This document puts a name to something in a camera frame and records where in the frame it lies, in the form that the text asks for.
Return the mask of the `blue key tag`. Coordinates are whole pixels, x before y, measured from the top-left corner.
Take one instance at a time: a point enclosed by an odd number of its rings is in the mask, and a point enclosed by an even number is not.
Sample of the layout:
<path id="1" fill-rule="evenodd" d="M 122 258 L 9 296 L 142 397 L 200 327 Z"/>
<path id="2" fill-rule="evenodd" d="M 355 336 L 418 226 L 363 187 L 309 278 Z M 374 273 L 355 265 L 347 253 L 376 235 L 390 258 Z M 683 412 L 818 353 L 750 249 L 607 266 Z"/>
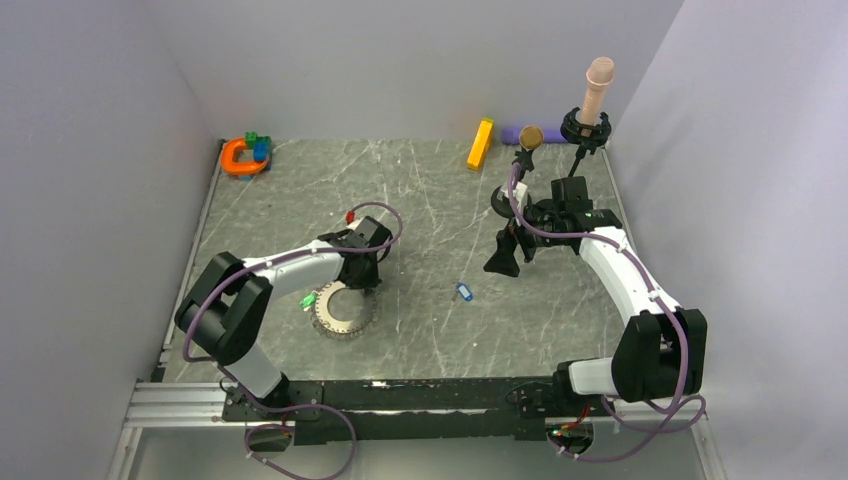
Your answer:
<path id="1" fill-rule="evenodd" d="M 470 302 L 473 300 L 473 293 L 471 289 L 465 283 L 457 283 L 454 289 L 454 294 L 452 299 L 456 300 L 461 298 L 465 302 Z"/>

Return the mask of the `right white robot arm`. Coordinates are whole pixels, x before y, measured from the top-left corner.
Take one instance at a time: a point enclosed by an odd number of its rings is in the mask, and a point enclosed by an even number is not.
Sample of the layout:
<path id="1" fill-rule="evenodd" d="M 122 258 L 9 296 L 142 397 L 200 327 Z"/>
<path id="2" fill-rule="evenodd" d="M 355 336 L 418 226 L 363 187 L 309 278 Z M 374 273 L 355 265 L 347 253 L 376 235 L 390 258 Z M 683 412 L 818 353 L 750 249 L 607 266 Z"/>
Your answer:
<path id="1" fill-rule="evenodd" d="M 517 277 L 517 249 L 531 262 L 541 248 L 567 246 L 600 279 L 624 324 L 612 356 L 559 365 L 551 399 L 560 413 L 578 414 L 593 395 L 642 402 L 699 392 L 705 316 L 682 307 L 659 286 L 616 214 L 595 208 L 584 177 L 552 181 L 550 197 L 539 201 L 523 183 L 503 185 L 494 190 L 491 205 L 508 223 L 496 235 L 485 271 Z"/>

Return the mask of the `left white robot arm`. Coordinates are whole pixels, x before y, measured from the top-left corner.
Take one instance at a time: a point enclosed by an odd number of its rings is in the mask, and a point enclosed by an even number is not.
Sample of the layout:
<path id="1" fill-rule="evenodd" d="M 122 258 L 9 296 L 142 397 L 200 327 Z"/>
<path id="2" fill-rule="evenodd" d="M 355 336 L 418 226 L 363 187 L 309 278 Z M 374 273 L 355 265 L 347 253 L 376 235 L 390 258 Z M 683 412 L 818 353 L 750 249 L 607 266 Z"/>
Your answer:
<path id="1" fill-rule="evenodd" d="M 289 406 L 290 381 L 257 337 L 269 304 L 306 287 L 340 281 L 356 289 L 379 285 L 377 251 L 394 236 L 370 216 L 278 256 L 216 254 L 190 288 L 174 324 L 249 391 L 248 407 L 264 420 Z"/>

